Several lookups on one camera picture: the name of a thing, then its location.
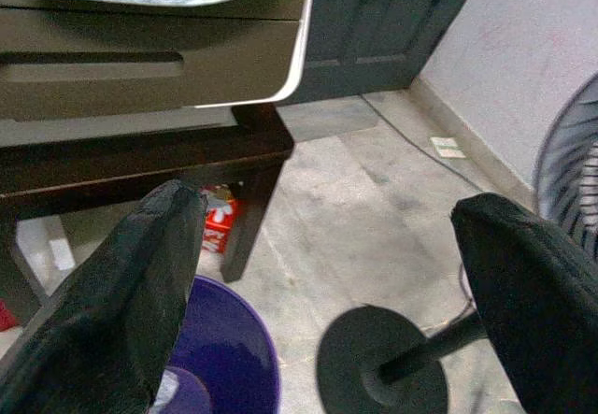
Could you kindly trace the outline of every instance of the dark wooden table frame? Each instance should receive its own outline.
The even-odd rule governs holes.
[[[46,295],[16,246],[17,221],[133,201],[171,178],[233,184],[241,211],[221,273],[241,278],[294,144],[271,104],[233,114],[233,127],[0,148],[0,298],[21,323]]]

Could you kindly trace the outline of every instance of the floor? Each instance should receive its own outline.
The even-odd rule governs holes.
[[[407,92],[280,112],[298,144],[248,270],[230,286],[257,309],[275,340],[280,412],[318,414],[315,354],[341,313],[363,304],[387,307],[430,335],[462,310],[449,214],[457,200],[478,193],[475,187],[492,191],[493,185],[468,159],[437,158],[429,137],[443,132]],[[78,262],[127,208],[64,217]],[[218,262],[203,253],[198,273],[220,278]],[[0,337],[0,349],[10,340]],[[442,363],[453,414],[503,412],[516,399],[486,340]]]

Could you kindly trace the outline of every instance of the electrical cable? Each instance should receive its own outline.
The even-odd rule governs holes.
[[[418,145],[415,141],[413,141],[411,138],[409,138],[408,136],[406,136],[400,129],[398,129],[384,115],[382,115],[382,112],[380,112],[380,110],[378,110],[377,107],[374,106],[372,103],[370,103],[367,100],[367,98],[365,98],[365,96],[363,96],[362,94],[360,94],[360,97],[405,142],[407,142],[409,145],[411,145],[413,148],[415,148],[416,150],[418,150],[421,154],[425,155],[427,158],[429,158],[433,162],[439,164],[443,168],[447,169],[450,173],[452,173],[453,175],[455,175],[458,178],[460,178],[462,181],[464,181],[465,183],[467,183],[474,190],[476,190],[478,192],[481,192],[481,193],[484,193],[484,190],[479,185],[477,185],[473,180],[471,180],[470,178],[468,178],[467,176],[465,176],[464,174],[462,174],[461,172],[459,172],[458,170],[456,170],[452,166],[450,166],[448,164],[445,164],[444,162],[442,162],[438,158],[434,157],[427,150],[425,150],[420,145]],[[463,265],[463,262],[461,262],[461,264],[459,265],[459,287],[461,288],[461,291],[463,293],[463,297],[465,298],[465,305],[464,305],[463,309],[460,311],[460,313],[457,316],[455,316],[454,318],[452,318],[449,321],[444,321],[444,322],[440,323],[437,326],[441,326],[441,325],[451,326],[451,325],[453,325],[454,323],[456,323],[456,322],[460,321],[462,318],[464,318],[465,315],[469,314],[469,311],[474,306],[474,298],[472,297],[471,293],[467,291],[467,288],[465,288],[465,283],[463,281],[464,277],[465,277],[465,267]]]

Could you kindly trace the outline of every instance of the door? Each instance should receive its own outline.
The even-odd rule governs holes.
[[[408,87],[465,0],[314,0],[302,83],[287,103]]]

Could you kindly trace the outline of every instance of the fan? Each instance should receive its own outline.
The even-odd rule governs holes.
[[[535,174],[537,211],[598,258],[598,75],[562,110]]]

